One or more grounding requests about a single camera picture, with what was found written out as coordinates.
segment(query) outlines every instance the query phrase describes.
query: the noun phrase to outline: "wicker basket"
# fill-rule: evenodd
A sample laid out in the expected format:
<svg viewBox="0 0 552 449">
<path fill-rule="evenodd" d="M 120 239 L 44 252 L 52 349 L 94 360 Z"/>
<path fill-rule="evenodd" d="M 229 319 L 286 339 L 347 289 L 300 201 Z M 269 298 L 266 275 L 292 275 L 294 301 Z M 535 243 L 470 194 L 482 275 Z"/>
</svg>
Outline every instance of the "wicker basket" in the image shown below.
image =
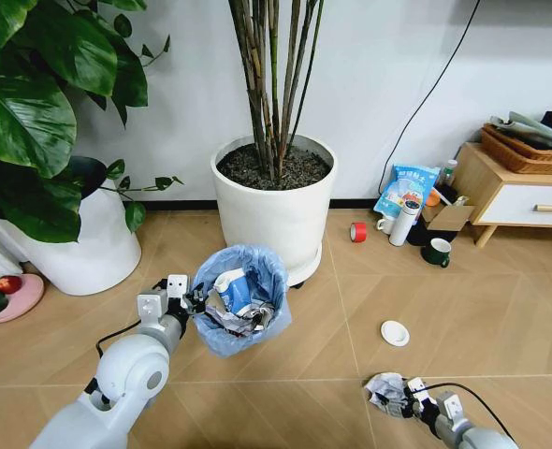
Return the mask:
<svg viewBox="0 0 552 449">
<path fill-rule="evenodd" d="M 552 161 L 552 150 L 536 150 L 518 138 L 511 138 L 504 135 L 489 123 L 485 124 L 483 129 L 486 130 L 486 132 L 488 132 L 492 137 L 501 141 L 509 148 L 518 152 L 522 156 L 527 157 L 528 159 L 534 159 L 536 161 Z"/>
<path fill-rule="evenodd" d="M 522 156 L 482 128 L 482 148 L 499 163 L 515 173 L 552 175 L 552 161 L 537 161 Z"/>
</svg>

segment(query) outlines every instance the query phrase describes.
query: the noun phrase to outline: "green mug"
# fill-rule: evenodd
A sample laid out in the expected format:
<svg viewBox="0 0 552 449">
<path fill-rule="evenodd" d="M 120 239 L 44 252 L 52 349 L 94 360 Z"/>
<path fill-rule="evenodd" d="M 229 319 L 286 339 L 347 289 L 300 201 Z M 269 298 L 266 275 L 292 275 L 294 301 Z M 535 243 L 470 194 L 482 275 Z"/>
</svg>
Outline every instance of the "green mug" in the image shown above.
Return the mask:
<svg viewBox="0 0 552 449">
<path fill-rule="evenodd" d="M 421 254 L 429 264 L 446 268 L 451 262 L 451 244 L 445 239 L 432 239 L 422 248 Z"/>
</svg>

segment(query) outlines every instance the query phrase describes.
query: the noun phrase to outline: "drawer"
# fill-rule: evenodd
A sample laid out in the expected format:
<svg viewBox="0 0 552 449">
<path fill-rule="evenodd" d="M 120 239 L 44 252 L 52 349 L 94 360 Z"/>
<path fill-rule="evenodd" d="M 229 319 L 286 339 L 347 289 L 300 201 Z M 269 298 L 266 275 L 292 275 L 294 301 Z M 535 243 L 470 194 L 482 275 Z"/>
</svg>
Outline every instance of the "drawer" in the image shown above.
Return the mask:
<svg viewBox="0 0 552 449">
<path fill-rule="evenodd" d="M 505 184 L 477 223 L 552 226 L 552 186 Z"/>
</svg>

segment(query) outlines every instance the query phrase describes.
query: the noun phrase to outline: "white flower pot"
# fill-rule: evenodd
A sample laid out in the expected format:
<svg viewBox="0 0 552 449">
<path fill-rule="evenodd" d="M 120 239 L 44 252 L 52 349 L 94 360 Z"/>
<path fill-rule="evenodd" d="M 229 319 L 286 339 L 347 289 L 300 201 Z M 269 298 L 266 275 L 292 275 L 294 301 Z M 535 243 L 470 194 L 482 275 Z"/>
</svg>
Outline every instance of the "white flower pot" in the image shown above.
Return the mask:
<svg viewBox="0 0 552 449">
<path fill-rule="evenodd" d="M 113 188 L 112 181 L 104 181 Z M 137 236 L 124 222 L 124 207 L 115 192 L 97 189 L 80 203 L 78 242 L 44 243 L 0 220 L 2 240 L 10 239 L 58 289 L 68 295 L 91 295 L 116 285 L 141 257 Z"/>
<path fill-rule="evenodd" d="M 216 167 L 224 156 L 253 143 L 238 138 L 211 158 L 211 171 L 226 243 L 268 246 L 284 261 L 288 284 L 308 279 L 320 264 L 322 237 L 338 163 L 332 150 L 314 138 L 295 136 L 294 144 L 321 156 L 332 169 L 319 182 L 300 189 L 264 191 L 231 181 Z"/>
</svg>

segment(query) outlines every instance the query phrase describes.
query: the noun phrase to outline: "plastic wrapper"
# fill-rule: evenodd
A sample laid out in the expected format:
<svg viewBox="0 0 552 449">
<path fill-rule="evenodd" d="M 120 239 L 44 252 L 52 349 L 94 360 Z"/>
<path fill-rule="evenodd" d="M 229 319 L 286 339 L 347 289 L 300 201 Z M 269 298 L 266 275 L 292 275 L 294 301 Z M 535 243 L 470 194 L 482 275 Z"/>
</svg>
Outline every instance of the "plastic wrapper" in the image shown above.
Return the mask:
<svg viewBox="0 0 552 449">
<path fill-rule="evenodd" d="M 273 304 L 274 316 L 265 330 L 238 337 L 227 332 L 205 314 L 195 315 L 193 321 L 199 336 L 210 351 L 220 357 L 229 357 L 261 341 L 272 339 L 292 322 L 286 301 L 288 275 L 280 256 L 268 248 L 245 245 L 225 248 L 199 267 L 193 285 L 203 282 L 203 293 L 207 295 L 218 276 L 240 267 L 245 271 L 251 298 Z"/>
<path fill-rule="evenodd" d="M 397 218 L 406 200 L 424 205 L 440 169 L 422 166 L 393 166 L 393 179 L 374 206 L 376 212 Z"/>
</svg>

